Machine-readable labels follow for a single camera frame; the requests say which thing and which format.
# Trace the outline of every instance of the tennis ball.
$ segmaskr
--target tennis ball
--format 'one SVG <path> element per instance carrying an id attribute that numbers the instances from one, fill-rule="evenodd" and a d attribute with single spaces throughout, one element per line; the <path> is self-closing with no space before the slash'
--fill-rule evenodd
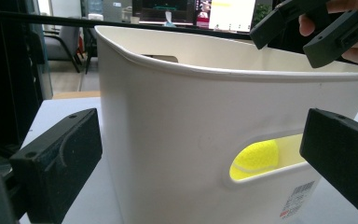
<path id="1" fill-rule="evenodd" d="M 278 165 L 279 149 L 275 140 L 256 142 L 243 149 L 232 162 L 229 174 L 234 180 L 261 175 Z"/>

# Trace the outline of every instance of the white table surface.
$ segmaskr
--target white table surface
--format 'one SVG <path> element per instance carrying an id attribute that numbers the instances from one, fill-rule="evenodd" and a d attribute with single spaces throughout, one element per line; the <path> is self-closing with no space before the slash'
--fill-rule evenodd
<path id="1" fill-rule="evenodd" d="M 101 101 L 98 97 L 44 101 L 23 145 L 26 146 L 64 117 L 89 108 L 97 108 L 100 125 L 103 127 Z M 20 222 L 30 223 L 27 216 L 24 216 Z M 66 214 L 63 223 L 123 223 L 104 154 Z M 357 209 L 323 178 L 295 221 L 295 224 L 315 223 L 358 224 Z"/>

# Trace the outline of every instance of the white plastic basket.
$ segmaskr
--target white plastic basket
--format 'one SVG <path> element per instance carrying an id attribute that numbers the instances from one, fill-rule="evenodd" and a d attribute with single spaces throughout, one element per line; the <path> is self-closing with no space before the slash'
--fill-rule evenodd
<path id="1" fill-rule="evenodd" d="M 127 224 L 287 222 L 320 179 L 298 155 L 300 137 L 280 143 L 284 164 L 263 175 L 232 180 L 234 158 L 302 133 L 312 107 L 358 111 L 355 65 L 312 69 L 303 55 L 238 41 L 96 30 L 104 152 Z"/>

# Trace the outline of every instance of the hand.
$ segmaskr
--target hand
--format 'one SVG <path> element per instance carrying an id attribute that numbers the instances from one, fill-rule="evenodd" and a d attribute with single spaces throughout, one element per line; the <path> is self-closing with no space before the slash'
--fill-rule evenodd
<path id="1" fill-rule="evenodd" d="M 353 9 L 358 10 L 358 0 L 330 0 L 326 3 L 326 6 L 329 13 L 344 12 Z M 299 32 L 303 36 L 308 36 L 315 30 L 315 24 L 307 16 L 301 15 L 298 21 L 300 23 Z M 346 60 L 358 63 L 358 42 L 351 49 L 343 53 L 342 57 Z"/>

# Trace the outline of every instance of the barcode sticker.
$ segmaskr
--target barcode sticker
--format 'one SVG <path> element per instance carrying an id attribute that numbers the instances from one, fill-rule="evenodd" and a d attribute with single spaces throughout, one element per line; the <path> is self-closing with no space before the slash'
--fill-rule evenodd
<path id="1" fill-rule="evenodd" d="M 312 189 L 314 183 L 315 181 L 312 181 L 293 190 L 280 214 L 280 218 L 282 220 L 293 216 L 300 209 L 300 207 L 309 197 L 310 190 Z"/>

